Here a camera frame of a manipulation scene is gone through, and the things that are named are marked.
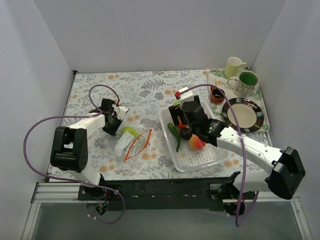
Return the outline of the fake green pear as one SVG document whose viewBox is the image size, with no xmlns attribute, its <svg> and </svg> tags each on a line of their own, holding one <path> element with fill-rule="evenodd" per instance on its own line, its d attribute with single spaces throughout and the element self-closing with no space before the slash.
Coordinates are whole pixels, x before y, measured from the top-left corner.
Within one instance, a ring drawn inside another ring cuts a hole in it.
<svg viewBox="0 0 320 240">
<path fill-rule="evenodd" d="M 122 129 L 121 134 L 123 135 L 123 134 L 125 134 L 125 133 L 129 133 L 129 134 L 131 134 L 131 135 L 134 136 L 134 137 L 137 137 L 137 136 L 140 135 L 136 130 L 134 130 L 134 129 L 133 129 L 132 127 L 130 127 L 130 126 L 125 126 L 125 127 Z"/>
</svg>

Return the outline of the fake green vegetable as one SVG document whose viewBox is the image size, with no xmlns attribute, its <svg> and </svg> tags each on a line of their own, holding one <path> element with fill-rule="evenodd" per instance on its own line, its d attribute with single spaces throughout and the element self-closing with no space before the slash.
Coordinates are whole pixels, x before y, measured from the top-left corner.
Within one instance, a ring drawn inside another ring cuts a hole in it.
<svg viewBox="0 0 320 240">
<path fill-rule="evenodd" d="M 170 132 L 173 134 L 176 140 L 176 152 L 179 151 L 180 146 L 181 146 L 181 137 L 180 134 L 178 133 L 176 127 L 172 123 L 167 124 L 167 128 L 170 130 Z"/>
</svg>

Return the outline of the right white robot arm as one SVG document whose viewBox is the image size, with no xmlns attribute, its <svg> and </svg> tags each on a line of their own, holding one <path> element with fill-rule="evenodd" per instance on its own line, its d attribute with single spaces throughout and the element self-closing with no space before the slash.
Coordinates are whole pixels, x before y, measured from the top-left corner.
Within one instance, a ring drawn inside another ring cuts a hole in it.
<svg viewBox="0 0 320 240">
<path fill-rule="evenodd" d="M 199 97 L 168 108 L 175 126 L 187 125 L 207 144 L 232 151 L 261 167 L 267 175 L 262 182 L 276 196 L 290 200 L 306 175 L 298 151 L 264 145 L 236 132 L 226 123 L 209 118 Z"/>
</svg>

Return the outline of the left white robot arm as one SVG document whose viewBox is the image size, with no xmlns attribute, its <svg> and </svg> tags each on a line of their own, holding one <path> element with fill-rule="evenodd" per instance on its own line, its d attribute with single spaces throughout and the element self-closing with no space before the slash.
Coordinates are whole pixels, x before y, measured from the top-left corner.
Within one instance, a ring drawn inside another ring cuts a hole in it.
<svg viewBox="0 0 320 240">
<path fill-rule="evenodd" d="M 83 182 L 84 192 L 95 200 L 104 199 L 108 191 L 102 184 L 104 177 L 89 163 L 88 138 L 99 130 L 115 136 L 127 112 L 127 107 L 104 98 L 87 118 L 55 129 L 50 164 Z"/>
</svg>

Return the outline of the fake peach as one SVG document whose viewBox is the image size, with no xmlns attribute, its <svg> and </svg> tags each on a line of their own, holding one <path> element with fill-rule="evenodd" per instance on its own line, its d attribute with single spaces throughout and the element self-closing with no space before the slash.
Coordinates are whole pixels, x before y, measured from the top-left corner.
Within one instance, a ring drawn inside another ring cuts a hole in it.
<svg viewBox="0 0 320 240">
<path fill-rule="evenodd" d="M 200 140 L 198 136 L 193 134 L 192 137 L 189 139 L 189 145 L 192 149 L 200 151 L 206 146 L 206 143 Z"/>
</svg>

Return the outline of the clear zip top bag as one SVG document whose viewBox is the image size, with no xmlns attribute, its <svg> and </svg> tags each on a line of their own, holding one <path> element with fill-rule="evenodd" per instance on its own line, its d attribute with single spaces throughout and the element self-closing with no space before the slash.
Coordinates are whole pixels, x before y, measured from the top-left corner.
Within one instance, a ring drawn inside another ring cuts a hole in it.
<svg viewBox="0 0 320 240">
<path fill-rule="evenodd" d="M 134 137 L 126 132 L 122 135 L 124 127 L 131 127 L 139 133 Z M 121 126 L 115 136 L 106 137 L 106 149 L 119 161 L 127 161 L 141 154 L 149 145 L 153 129 L 146 129 L 141 125 L 124 125 Z"/>
</svg>

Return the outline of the fake orange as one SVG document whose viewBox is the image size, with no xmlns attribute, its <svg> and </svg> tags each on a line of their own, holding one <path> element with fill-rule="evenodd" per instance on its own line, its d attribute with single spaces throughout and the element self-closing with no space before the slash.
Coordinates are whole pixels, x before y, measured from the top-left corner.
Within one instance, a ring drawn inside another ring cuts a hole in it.
<svg viewBox="0 0 320 240">
<path fill-rule="evenodd" d="M 182 122 L 181 122 L 181 120 L 180 120 L 180 119 L 178 120 L 178 122 L 179 122 L 178 127 L 179 127 L 179 128 L 183 128 L 183 127 L 184 127 L 184 125 L 182 124 Z"/>
</svg>

